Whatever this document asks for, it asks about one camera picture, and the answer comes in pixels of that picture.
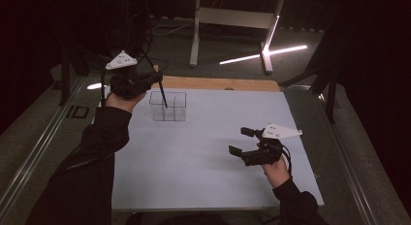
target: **white paper sheet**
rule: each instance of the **white paper sheet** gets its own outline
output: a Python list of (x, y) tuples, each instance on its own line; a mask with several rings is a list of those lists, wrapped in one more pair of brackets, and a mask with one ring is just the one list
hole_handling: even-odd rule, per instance
[[(260, 166), (245, 167), (229, 153), (257, 149), (241, 127), (268, 123), (298, 129), (282, 92), (170, 89), (186, 92), (186, 120), (153, 121), (149, 93), (135, 107), (130, 142), (115, 157), (113, 209), (259, 209), (277, 207)], [(300, 137), (280, 140), (292, 155), (301, 191), (318, 189)]]

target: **floor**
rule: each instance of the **floor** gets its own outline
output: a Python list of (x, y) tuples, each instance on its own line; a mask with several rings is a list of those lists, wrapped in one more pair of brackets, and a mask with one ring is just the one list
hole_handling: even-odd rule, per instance
[[(258, 54), (260, 42), (265, 38), (262, 30), (202, 26), (198, 66), (192, 68), (188, 64), (192, 21), (153, 19), (152, 27), (153, 43), (148, 56), (160, 68), (165, 68), (167, 76), (277, 82), (303, 73), (323, 35), (321, 32), (278, 29), (271, 50), (301, 45), (307, 45), (307, 48), (272, 56), (274, 72), (267, 75), (260, 58), (219, 64), (232, 58)], [(143, 69), (147, 66), (146, 62), (140, 65)], [(51, 71), (58, 79), (60, 66)], [(307, 154), (326, 200), (320, 213), (331, 224), (411, 224), (342, 86), (339, 85), (336, 92), (335, 125), (316, 121), (323, 112), (308, 108), (318, 109), (323, 104), (307, 96), (306, 90), (314, 79), (312, 76), (296, 82), (292, 88), (283, 89), (293, 106), (295, 120), (301, 121), (301, 126), (315, 137), (303, 142), (307, 146), (317, 145)], [(74, 90), (66, 107), (58, 106), (60, 91), (47, 90), (0, 137), (0, 192), (4, 195), (0, 202), (0, 224), (24, 224), (53, 169), (74, 148), (82, 128), (92, 121), (93, 108), (98, 105), (100, 94), (99, 90), (86, 87), (99, 81), (98, 69), (93, 69), (88, 78), (72, 76)], [(84, 118), (75, 118), (70, 107), (79, 111), (89, 109), (89, 113)], [(40, 154), (34, 156), (31, 154), (34, 152)], [(27, 164), (30, 161), (34, 163), (33, 168)], [(231, 224), (262, 224), (277, 214), (276, 209), (220, 212)], [(125, 224), (131, 214), (114, 211), (112, 224)], [(160, 224), (170, 216), (182, 214), (187, 212), (145, 213), (142, 224)]]

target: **black sleeve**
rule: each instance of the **black sleeve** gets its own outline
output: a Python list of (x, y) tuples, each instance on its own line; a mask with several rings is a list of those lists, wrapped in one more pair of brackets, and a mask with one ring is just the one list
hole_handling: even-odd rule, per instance
[(291, 179), (273, 189), (275, 197), (280, 201), (281, 225), (327, 225), (328, 223), (317, 213), (318, 204), (314, 196), (308, 192), (300, 192)]
[(26, 224), (111, 224), (114, 153), (128, 141), (129, 112), (98, 109), (79, 146), (50, 178)]

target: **clear plastic box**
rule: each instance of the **clear plastic box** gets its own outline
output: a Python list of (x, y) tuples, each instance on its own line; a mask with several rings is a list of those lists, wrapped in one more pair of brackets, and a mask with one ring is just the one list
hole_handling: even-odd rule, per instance
[(185, 121), (186, 93), (165, 92), (167, 107), (160, 91), (152, 91), (150, 108), (155, 121)]

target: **dark background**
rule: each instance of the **dark background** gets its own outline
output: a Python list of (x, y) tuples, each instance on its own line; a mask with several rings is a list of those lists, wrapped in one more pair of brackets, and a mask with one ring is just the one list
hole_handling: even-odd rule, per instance
[[(212, 4), (215, 0), (205, 0)], [(123, 40), (130, 27), (144, 30), (146, 14), (141, 2), (128, 1), (131, 16), (109, 17), (107, 0), (0, 0), (1, 89), (0, 134), (53, 84), (49, 69), (61, 61), (61, 47), (70, 41), (93, 53), (110, 56), (110, 48)], [(146, 0), (154, 17), (192, 17), (194, 0)], [(411, 212), (411, 187), (408, 172), (411, 144), (411, 37), (408, 21), (411, 0), (347, 0), (339, 10), (335, 6), (286, 3), (279, 26), (314, 31), (327, 30), (313, 56), (313, 62), (328, 61), (330, 54), (342, 49), (336, 66), (342, 84), (396, 192)], [(124, 0), (116, 0), (119, 13)], [(225, 0), (227, 8), (271, 10), (275, 3), (254, 0)], [(67, 22), (59, 22), (65, 17)], [(345, 38), (345, 45), (340, 41)], [(72, 57), (84, 54), (73, 48)], [(89, 69), (77, 69), (86, 74)]]

